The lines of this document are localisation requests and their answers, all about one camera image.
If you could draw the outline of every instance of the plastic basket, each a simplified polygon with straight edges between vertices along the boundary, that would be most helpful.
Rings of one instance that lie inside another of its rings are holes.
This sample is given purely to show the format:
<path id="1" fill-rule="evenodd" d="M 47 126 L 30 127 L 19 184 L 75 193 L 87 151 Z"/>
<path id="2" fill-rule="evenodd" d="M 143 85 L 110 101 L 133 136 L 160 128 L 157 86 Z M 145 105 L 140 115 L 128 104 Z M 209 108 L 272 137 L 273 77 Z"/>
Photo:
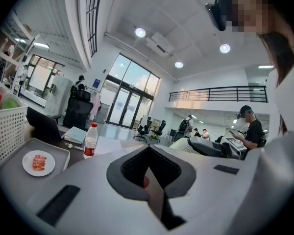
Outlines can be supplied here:
<path id="1" fill-rule="evenodd" d="M 0 110 L 0 165 L 24 143 L 27 107 Z"/>

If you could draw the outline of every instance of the plastic bottle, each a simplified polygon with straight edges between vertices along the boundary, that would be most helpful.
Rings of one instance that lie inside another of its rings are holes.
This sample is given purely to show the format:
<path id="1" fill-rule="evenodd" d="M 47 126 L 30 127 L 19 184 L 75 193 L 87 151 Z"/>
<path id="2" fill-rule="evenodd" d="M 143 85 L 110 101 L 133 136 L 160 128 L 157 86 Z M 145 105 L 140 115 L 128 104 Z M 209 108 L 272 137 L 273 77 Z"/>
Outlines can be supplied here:
<path id="1" fill-rule="evenodd" d="M 85 147 L 84 147 L 84 158 L 91 158 L 95 154 L 95 148 L 98 140 L 97 124 L 92 123 L 89 128 L 86 138 L 85 138 Z"/>

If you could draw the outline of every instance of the ceiling light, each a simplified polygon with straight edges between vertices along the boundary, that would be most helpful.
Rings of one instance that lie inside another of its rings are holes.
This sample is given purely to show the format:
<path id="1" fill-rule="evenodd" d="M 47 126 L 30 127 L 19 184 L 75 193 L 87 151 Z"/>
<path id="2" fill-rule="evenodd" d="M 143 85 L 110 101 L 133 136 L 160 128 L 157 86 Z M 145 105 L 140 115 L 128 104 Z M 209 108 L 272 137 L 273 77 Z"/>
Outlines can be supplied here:
<path id="1" fill-rule="evenodd" d="M 21 42 L 21 43 L 26 43 L 26 41 L 24 39 L 19 39 L 19 38 L 16 38 L 15 41 L 16 42 Z"/>
<path id="2" fill-rule="evenodd" d="M 49 49 L 49 46 L 48 46 L 48 45 L 45 45 L 45 44 L 41 44 L 41 43 L 34 42 L 34 45 L 35 45 L 35 46 L 39 46 L 39 47 L 43 47 L 43 48 L 47 48 L 47 49 Z"/>
<path id="3" fill-rule="evenodd" d="M 261 66 L 258 66 L 259 69 L 271 69 L 273 67 L 274 67 L 273 65 L 261 65 Z"/>
<path id="4" fill-rule="evenodd" d="M 136 36 L 141 37 L 141 38 L 144 37 L 144 36 L 146 36 L 145 30 L 142 29 L 142 28 L 137 28 L 135 30 L 135 34 L 136 34 Z"/>
<path id="5" fill-rule="evenodd" d="M 224 45 L 221 45 L 221 46 L 220 46 L 220 51 L 221 51 L 221 53 L 226 54 L 226 53 L 229 53 L 230 50 L 231 50 L 230 45 L 224 44 Z"/>
<path id="6" fill-rule="evenodd" d="M 175 67 L 177 67 L 177 68 L 183 68 L 183 66 L 184 66 L 184 64 L 182 63 L 182 62 L 176 62 L 175 63 Z"/>

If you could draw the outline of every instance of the doorway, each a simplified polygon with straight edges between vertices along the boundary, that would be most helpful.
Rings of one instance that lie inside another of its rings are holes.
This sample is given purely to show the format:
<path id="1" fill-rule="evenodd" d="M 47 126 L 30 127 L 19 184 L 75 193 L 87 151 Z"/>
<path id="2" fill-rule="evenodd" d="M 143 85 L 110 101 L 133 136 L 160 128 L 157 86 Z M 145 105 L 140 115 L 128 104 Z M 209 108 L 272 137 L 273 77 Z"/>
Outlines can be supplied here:
<path id="1" fill-rule="evenodd" d="M 141 95 L 121 87 L 111 106 L 107 123 L 132 129 L 141 101 Z"/>

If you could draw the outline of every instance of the railing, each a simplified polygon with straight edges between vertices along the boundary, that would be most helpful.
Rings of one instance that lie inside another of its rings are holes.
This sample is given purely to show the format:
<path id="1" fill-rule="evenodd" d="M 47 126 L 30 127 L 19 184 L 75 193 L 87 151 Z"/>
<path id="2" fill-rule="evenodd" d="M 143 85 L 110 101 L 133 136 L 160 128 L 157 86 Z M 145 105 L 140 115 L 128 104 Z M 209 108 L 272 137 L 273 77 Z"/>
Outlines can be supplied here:
<path id="1" fill-rule="evenodd" d="M 170 93 L 169 102 L 176 101 L 247 101 L 268 103 L 265 86 L 231 86 Z"/>
<path id="2" fill-rule="evenodd" d="M 97 52 L 97 20 L 100 0 L 86 0 L 86 25 L 91 56 Z"/>

